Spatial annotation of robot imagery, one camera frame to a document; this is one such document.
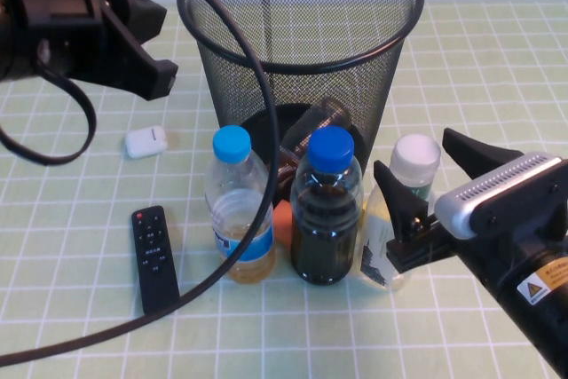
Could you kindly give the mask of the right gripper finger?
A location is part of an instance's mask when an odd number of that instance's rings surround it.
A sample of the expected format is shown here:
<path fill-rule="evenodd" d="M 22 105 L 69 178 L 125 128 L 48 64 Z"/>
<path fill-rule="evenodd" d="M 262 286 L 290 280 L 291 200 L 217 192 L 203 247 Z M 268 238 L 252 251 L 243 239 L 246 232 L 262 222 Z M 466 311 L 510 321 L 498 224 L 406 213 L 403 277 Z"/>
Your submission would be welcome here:
<path fill-rule="evenodd" d="M 374 162 L 373 174 L 387 205 L 395 239 L 411 241 L 427 224 L 428 203 L 399 182 L 383 162 Z"/>
<path fill-rule="evenodd" d="M 442 147 L 470 178 L 470 183 L 492 185 L 494 170 L 525 154 L 519 150 L 492 146 L 457 130 L 445 128 Z"/>

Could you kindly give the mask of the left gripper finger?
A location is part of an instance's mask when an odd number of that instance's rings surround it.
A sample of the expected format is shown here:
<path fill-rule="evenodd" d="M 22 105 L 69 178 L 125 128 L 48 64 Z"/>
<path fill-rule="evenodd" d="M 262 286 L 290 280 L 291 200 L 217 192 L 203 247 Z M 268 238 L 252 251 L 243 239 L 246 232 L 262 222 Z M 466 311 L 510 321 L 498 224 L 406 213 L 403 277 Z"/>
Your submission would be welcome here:
<path fill-rule="evenodd" d="M 110 6 L 102 9 L 103 32 L 98 51 L 78 70 L 78 79 L 154 100 L 170 94 L 178 65 L 154 59 L 121 23 Z"/>
<path fill-rule="evenodd" d="M 157 37 L 162 30 L 167 9 L 153 0 L 106 0 L 121 23 L 139 43 Z"/>

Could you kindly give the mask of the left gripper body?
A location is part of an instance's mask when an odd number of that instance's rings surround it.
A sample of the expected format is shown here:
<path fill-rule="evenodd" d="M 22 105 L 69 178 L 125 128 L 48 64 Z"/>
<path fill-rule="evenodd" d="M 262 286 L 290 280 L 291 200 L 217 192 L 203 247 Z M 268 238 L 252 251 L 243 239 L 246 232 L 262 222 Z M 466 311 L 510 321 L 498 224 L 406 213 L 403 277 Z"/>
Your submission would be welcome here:
<path fill-rule="evenodd" d="M 101 0 L 17 0 L 17 76 L 41 60 L 56 72 L 94 81 L 102 58 Z"/>

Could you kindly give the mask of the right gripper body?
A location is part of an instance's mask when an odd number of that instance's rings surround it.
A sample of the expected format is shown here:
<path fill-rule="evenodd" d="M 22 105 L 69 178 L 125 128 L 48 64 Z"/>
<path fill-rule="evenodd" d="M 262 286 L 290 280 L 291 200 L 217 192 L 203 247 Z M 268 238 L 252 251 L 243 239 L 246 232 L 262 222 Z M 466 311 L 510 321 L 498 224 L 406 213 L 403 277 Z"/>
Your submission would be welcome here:
<path fill-rule="evenodd" d="M 495 284 L 515 264 L 510 233 L 482 233 L 459 240 L 438 221 L 419 230 L 404 229 L 386 245 L 387 258 L 398 272 L 457 257 L 484 284 Z"/>

